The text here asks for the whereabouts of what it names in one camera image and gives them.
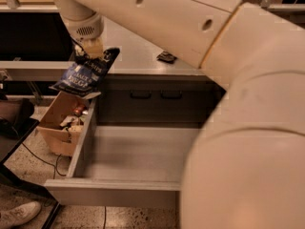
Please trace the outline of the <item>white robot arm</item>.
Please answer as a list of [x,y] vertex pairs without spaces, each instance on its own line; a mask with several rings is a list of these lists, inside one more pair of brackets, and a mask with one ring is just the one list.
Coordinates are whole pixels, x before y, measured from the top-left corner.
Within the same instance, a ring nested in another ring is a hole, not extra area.
[[111,19],[65,205],[178,207],[182,229],[305,229],[304,31],[241,0],[56,0]]

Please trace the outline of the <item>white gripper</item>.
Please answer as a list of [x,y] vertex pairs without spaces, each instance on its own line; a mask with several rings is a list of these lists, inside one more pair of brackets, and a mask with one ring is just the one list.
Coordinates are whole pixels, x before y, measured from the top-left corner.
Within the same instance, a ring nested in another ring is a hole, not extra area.
[[83,48],[90,58],[102,57],[103,42],[98,38],[104,30],[104,20],[98,13],[84,20],[73,21],[63,19],[70,36],[77,41],[83,41]]

